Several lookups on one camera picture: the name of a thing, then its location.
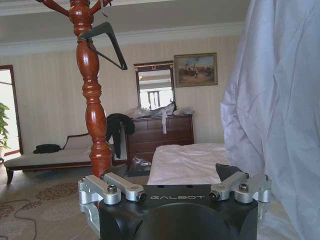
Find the white fabric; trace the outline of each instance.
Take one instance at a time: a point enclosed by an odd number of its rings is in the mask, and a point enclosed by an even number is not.
[[[220,182],[215,165],[229,164],[223,144],[201,143],[157,147],[148,185],[216,184]],[[299,240],[281,203],[268,206],[257,240]]]
[[[32,166],[46,164],[65,164],[90,162],[88,148],[60,150],[52,153],[26,154],[4,162],[4,166]]]
[[[319,0],[251,0],[221,104],[231,164],[271,177],[304,240],[320,236],[319,22]]]
[[[166,122],[167,122],[167,118],[168,118],[168,115],[166,113],[166,111],[164,109],[161,109],[161,113],[162,113],[162,128],[163,128],[163,134],[167,134],[167,125],[166,125]]]
[[[89,134],[85,136],[76,136],[69,137],[66,145],[64,147],[65,150],[68,149],[85,149],[92,145],[92,139]]]
[[[223,144],[165,145],[153,155],[148,185],[216,184],[216,163],[228,164]]]

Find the potted plant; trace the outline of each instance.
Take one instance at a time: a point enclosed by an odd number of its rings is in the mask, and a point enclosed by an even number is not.
[[[9,108],[0,102],[0,161],[4,162],[5,149],[8,149],[7,141],[8,141],[8,131],[5,128],[7,126],[6,119],[9,119],[5,113]]]

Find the black object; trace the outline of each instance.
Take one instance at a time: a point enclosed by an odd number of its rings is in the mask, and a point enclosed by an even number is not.
[[[121,113],[110,114],[106,118],[107,130],[105,140],[113,138],[115,155],[120,158],[121,155],[121,141],[120,141],[120,123],[124,125],[124,133],[131,135],[135,132],[135,124],[130,117]]]
[[[50,154],[61,150],[57,144],[42,144],[35,147],[34,154]]]
[[[209,198],[210,185],[145,185],[147,199],[99,203],[101,240],[256,240],[258,203]]]
[[[142,177],[142,176],[149,176],[150,171],[144,170],[144,171],[128,171],[127,173],[128,177]]]
[[[113,173],[118,175],[120,178],[124,178],[126,176],[128,167],[126,164],[120,164],[118,166],[109,167],[104,171],[104,174]]]
[[[97,51],[95,48],[91,47],[91,43],[90,43],[90,38],[99,36],[101,34],[107,34],[108,37],[111,40],[111,43],[113,45],[114,51],[118,57],[119,60],[119,64],[117,64],[115,61],[111,60],[109,57],[105,56],[104,54],[102,54],[101,52]],[[107,59],[109,62],[111,62],[112,64],[116,65],[118,68],[120,68],[121,70],[127,70],[127,64],[126,61],[124,59],[124,56],[122,55],[122,52],[120,50],[118,41],[116,39],[116,35],[115,32],[110,24],[110,22],[104,22],[98,26],[95,26],[91,29],[89,29],[87,32],[83,32],[79,35],[78,37],[79,40],[86,40],[86,44],[88,46],[88,48],[95,52],[96,54],[100,55],[101,57]]]
[[[224,164],[220,164],[220,163],[215,164],[215,170],[218,173],[218,176],[219,176],[221,182],[223,182],[224,180],[226,180],[228,177],[235,174],[236,172],[243,173],[243,171],[240,168],[238,168],[237,166],[229,166],[229,165],[224,165]]]

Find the ceiling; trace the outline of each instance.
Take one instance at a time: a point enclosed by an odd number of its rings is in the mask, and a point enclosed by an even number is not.
[[[1,4],[12,1],[22,0],[0,0],[0,8]],[[113,4],[105,10],[116,33],[243,22],[250,0],[130,1],[148,3]],[[99,11],[95,14],[94,25],[104,20],[105,17]],[[72,36],[70,20],[57,12],[0,16],[0,43]]]

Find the mirror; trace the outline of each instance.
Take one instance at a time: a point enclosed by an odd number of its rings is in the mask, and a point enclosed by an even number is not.
[[[155,110],[175,101],[173,61],[134,64],[138,104]]]

